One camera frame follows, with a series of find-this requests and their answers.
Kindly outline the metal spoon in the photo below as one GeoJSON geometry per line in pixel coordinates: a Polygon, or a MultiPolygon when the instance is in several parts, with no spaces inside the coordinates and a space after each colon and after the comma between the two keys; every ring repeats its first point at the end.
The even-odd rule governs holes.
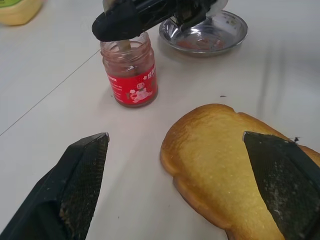
{"type": "MultiPolygon", "coordinates": [[[[103,10],[106,13],[117,0],[102,0],[103,10]]],[[[120,40],[116,41],[116,46],[118,47],[118,53],[121,55],[122,67],[126,67],[125,73],[123,76],[133,77],[137,74],[137,70],[134,64],[134,54],[133,49],[131,48],[131,43],[129,40],[120,40]]]]}

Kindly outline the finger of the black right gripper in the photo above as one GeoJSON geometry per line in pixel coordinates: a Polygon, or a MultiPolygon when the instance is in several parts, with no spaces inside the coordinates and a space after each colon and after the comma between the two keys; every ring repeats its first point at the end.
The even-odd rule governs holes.
{"type": "Polygon", "coordinates": [[[161,0],[102,0],[103,13],[92,24],[101,42],[128,40],[157,25],[161,0]]]}

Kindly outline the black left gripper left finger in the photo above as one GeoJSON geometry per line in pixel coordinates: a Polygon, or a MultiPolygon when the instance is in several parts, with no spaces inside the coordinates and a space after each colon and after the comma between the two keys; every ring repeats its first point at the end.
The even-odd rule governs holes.
{"type": "Polygon", "coordinates": [[[0,240],[86,240],[100,195],[106,132],[69,145],[33,187],[0,240]]]}

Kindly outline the yellow plastic container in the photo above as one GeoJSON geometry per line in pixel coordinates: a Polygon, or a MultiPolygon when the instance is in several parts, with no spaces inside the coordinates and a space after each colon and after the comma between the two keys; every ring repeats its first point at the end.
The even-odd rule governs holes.
{"type": "Polygon", "coordinates": [[[43,0],[0,0],[0,24],[25,25],[43,6],[43,0]]]}

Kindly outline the toasted bread slice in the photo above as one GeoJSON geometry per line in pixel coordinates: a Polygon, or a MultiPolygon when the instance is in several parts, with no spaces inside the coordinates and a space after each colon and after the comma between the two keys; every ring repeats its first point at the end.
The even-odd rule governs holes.
{"type": "Polygon", "coordinates": [[[167,132],[161,164],[184,200],[228,240],[285,240],[259,193],[245,131],[282,136],[227,105],[197,107],[167,132]]]}

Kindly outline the round steel dish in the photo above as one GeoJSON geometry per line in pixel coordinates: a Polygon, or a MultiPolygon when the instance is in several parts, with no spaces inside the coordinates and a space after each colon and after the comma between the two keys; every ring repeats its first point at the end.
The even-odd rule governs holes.
{"type": "Polygon", "coordinates": [[[173,49],[195,57],[222,55],[242,44],[248,35],[247,23],[238,15],[221,11],[181,31],[171,20],[159,25],[159,36],[173,49]]]}

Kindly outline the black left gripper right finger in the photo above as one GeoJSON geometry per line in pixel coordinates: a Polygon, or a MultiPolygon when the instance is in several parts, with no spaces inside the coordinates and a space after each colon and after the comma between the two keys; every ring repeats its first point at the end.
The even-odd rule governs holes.
{"type": "Polygon", "coordinates": [[[320,240],[320,167],[295,143],[246,131],[259,193],[285,240],[320,240]]]}

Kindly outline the glass jam jar red label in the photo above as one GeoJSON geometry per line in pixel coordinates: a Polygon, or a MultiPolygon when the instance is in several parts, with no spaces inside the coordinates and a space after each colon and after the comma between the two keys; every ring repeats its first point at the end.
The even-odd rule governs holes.
{"type": "Polygon", "coordinates": [[[137,74],[124,76],[127,67],[115,41],[101,42],[100,54],[115,100],[126,107],[140,107],[151,103],[158,94],[154,50],[147,32],[129,40],[134,54],[137,74]]]}

